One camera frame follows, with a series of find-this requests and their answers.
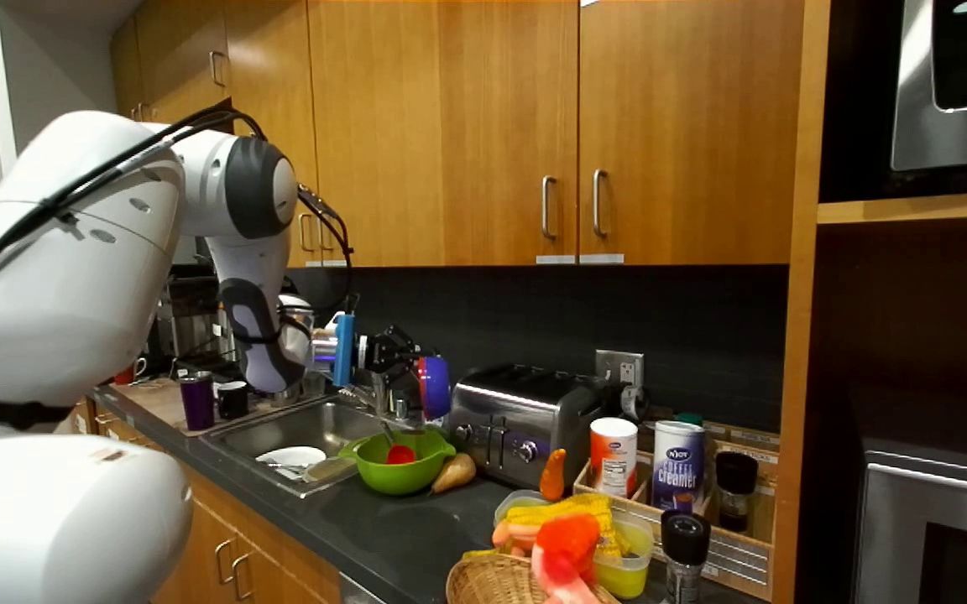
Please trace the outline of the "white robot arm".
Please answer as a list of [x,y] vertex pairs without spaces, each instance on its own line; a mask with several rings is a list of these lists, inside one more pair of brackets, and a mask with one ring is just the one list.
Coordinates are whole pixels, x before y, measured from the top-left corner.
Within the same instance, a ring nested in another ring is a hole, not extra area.
[[149,340],[176,248],[197,238],[242,379],[281,394],[309,366],[277,293],[295,210],[321,210],[230,104],[176,125],[55,117],[0,178],[0,604],[149,604],[191,530],[167,452],[64,433]]

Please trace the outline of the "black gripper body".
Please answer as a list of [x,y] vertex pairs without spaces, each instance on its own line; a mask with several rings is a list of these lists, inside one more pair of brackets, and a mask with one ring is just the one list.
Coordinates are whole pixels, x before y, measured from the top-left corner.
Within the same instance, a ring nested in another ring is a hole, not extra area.
[[393,376],[396,370],[410,370],[421,354],[423,344],[399,324],[363,332],[356,340],[356,366],[363,373]]

